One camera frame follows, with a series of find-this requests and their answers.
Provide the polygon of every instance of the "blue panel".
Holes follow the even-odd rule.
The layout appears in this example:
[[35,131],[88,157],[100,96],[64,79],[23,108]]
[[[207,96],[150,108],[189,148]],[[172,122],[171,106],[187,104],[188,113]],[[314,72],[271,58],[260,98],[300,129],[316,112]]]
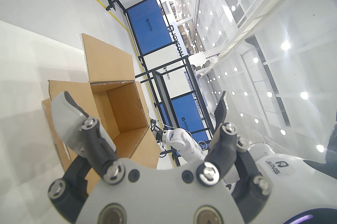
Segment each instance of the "blue panel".
[[128,13],[143,54],[172,42],[156,0],[144,1]]
[[[181,128],[189,132],[204,128],[192,94],[175,99],[172,104]],[[208,141],[206,131],[195,133],[192,137],[196,142]]]

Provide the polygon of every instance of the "ceiling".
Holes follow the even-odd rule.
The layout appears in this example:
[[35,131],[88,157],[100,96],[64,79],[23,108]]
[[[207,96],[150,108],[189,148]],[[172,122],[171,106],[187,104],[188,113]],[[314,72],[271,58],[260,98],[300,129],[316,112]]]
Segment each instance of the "ceiling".
[[[210,112],[218,92],[226,90],[233,111],[229,121],[252,141],[324,161],[325,152],[316,146],[327,145],[336,119],[337,0],[178,2],[182,19],[189,15],[196,52],[215,57],[198,71]],[[301,92],[308,92],[308,99]]]

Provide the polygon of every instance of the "wire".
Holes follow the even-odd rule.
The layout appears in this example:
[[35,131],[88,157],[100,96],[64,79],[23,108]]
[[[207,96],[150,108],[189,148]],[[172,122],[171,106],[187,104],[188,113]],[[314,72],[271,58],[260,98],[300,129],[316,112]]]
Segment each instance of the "wire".
[[272,147],[272,148],[274,148],[275,150],[277,150],[279,153],[281,153],[280,150],[278,150],[277,148],[275,148],[275,147],[272,146],[272,145],[269,145],[269,144],[266,143],[266,142],[255,142],[255,143],[251,143],[248,147],[250,147],[250,146],[252,146],[252,145],[254,145],[254,144],[266,144],[266,145],[268,145],[269,147]]

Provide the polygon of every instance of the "yellow floor line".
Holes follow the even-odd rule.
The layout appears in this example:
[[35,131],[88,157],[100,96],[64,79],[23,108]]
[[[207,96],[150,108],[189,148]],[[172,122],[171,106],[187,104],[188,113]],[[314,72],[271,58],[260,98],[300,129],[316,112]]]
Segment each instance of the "yellow floor line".
[[[100,0],[96,0],[104,9],[106,8],[105,7],[105,5],[100,1]],[[136,54],[136,56],[137,56],[137,49],[136,49],[136,46],[135,46],[135,44],[134,44],[134,41],[133,41],[133,39],[132,39],[132,36],[131,36],[131,33],[130,33],[130,31],[129,31],[129,29],[128,28],[126,28],[125,27],[125,25],[123,24],[123,23],[121,23],[120,21],[119,21],[119,19],[112,13],[112,12],[108,12],[127,32],[128,32],[128,34],[129,34],[129,38],[130,38],[130,40],[131,40],[131,44],[132,44],[132,48],[133,48],[133,50],[134,50],[134,52],[135,52],[135,54]],[[139,67],[140,67],[140,69],[142,68],[142,65],[141,65],[141,62],[140,61],[138,61],[138,63],[139,63]],[[156,114],[156,116],[157,116],[157,119],[159,119],[160,117],[159,117],[159,114],[158,114],[158,111],[157,111],[157,109],[153,106],[153,103],[154,103],[154,100],[153,100],[153,97],[152,97],[152,93],[151,93],[151,91],[150,91],[150,89],[149,89],[149,87],[148,87],[148,84],[146,83],[146,88],[147,88],[147,90],[148,90],[148,94],[149,94],[149,96],[150,96],[150,98],[151,98],[151,101],[152,101],[152,107],[153,107],[153,110],[155,111],[155,114]],[[173,161],[173,166],[174,167],[176,167],[176,164],[174,163],[174,160],[173,160],[173,158],[172,158],[172,154],[171,154],[171,159],[172,159],[172,161]]]

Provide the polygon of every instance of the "cardboard box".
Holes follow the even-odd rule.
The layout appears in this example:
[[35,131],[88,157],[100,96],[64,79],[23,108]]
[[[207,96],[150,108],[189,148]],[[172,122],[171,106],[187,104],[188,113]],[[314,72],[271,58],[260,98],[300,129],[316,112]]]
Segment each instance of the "cardboard box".
[[[77,155],[57,136],[50,109],[51,99],[63,91],[68,91],[77,105],[100,121],[114,141],[119,158],[130,158],[155,169],[160,147],[148,128],[150,117],[141,84],[135,81],[132,56],[89,35],[82,37],[89,82],[50,80],[50,99],[42,101],[64,170]],[[90,193],[100,177],[91,169],[86,179]]]

